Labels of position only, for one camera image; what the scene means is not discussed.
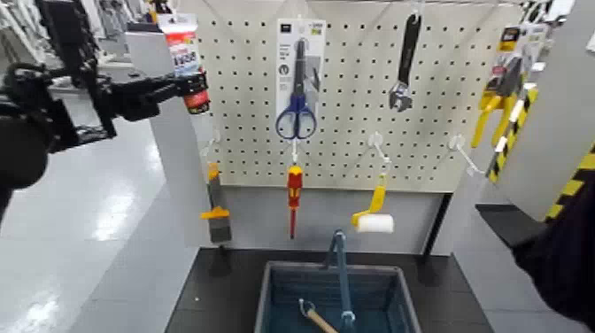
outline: black wrench handle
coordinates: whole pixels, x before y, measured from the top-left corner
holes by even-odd
[[[411,63],[415,53],[415,46],[420,36],[421,15],[411,14],[407,19],[405,35],[403,36],[403,48],[401,49],[401,62],[398,66],[398,80],[409,85],[409,74]]]

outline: wooden handle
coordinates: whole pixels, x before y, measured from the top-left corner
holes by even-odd
[[[320,317],[313,309],[306,313],[316,325],[318,325],[325,333],[338,333],[330,324],[328,324],[322,317]]]

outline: product card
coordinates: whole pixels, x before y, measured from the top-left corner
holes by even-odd
[[[306,105],[318,115],[327,22],[322,19],[277,20],[276,115],[289,105],[294,90],[298,41],[305,40],[304,92]]]

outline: paint roller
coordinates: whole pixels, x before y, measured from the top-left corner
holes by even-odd
[[[392,233],[394,231],[395,222],[392,216],[376,214],[383,208],[386,194],[386,174],[382,173],[378,178],[370,207],[366,211],[355,213],[352,216],[352,225],[357,232]]]

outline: blue basket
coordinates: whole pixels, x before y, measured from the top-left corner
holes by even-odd
[[[345,272],[349,307],[355,314],[352,331],[421,333],[400,268],[347,266]],[[316,312],[337,331],[347,331],[342,319],[345,296],[339,283],[340,273],[338,267],[327,268],[324,264],[269,261],[254,331],[320,333],[321,329],[300,313],[300,298],[314,303]]]

